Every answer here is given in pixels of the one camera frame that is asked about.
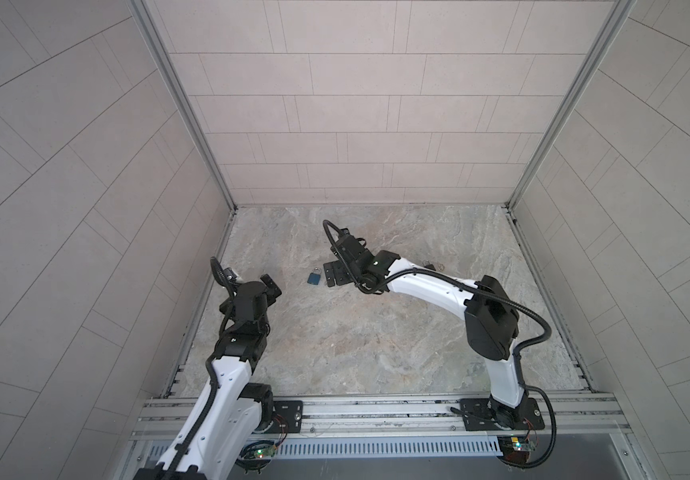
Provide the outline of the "blue padlock with key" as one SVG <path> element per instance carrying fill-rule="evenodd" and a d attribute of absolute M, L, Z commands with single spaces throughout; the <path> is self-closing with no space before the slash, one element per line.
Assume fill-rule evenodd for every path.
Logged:
<path fill-rule="evenodd" d="M 307 283 L 310 285 L 318 285 L 321 281 L 321 270 L 314 268 L 307 278 Z"/>

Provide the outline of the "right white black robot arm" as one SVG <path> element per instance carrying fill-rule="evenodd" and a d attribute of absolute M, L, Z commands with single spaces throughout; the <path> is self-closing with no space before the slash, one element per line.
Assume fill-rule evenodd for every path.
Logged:
<path fill-rule="evenodd" d="M 542 316 L 511 300 L 491 276 L 478 281 L 448 276 L 390 251 L 373 254 L 365 240 L 329 220 L 323 222 L 323 228 L 346 277 L 361 293 L 408 295 L 464 322 L 468 345 L 485 359 L 490 422 L 508 430 L 544 426 L 530 394 L 539 395 L 545 404 L 549 399 L 543 390 L 525 382 L 521 366 L 523 350 L 552 336 L 552 328 Z"/>

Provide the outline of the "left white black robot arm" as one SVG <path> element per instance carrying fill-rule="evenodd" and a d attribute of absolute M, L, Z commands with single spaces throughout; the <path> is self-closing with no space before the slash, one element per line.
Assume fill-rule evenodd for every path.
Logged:
<path fill-rule="evenodd" d="M 276 455 L 278 440 L 251 442 L 278 419 L 272 387 L 251 381 L 267 346 L 268 308 L 281 290 L 265 274 L 244 282 L 210 259 L 212 276 L 228 293 L 213 352 L 205 360 L 207 382 L 168 449 L 136 479 L 225 479 L 233 467 L 261 472 Z"/>

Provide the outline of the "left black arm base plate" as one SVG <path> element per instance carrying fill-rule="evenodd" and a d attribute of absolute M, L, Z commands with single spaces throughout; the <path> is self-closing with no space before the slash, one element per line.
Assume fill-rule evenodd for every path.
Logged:
<path fill-rule="evenodd" d="M 273 413 L 267 424 L 258 427 L 254 434 L 297 434 L 301 431 L 304 403 L 300 400 L 275 401 Z"/>

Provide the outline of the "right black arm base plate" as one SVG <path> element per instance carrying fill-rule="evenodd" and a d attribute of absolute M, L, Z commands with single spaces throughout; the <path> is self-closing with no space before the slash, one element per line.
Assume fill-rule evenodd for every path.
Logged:
<path fill-rule="evenodd" d="M 515 408 L 492 403 L 488 398 L 463 398 L 458 409 L 466 431 L 543 430 L 545 421 L 550 419 L 548 411 L 528 397 Z"/>

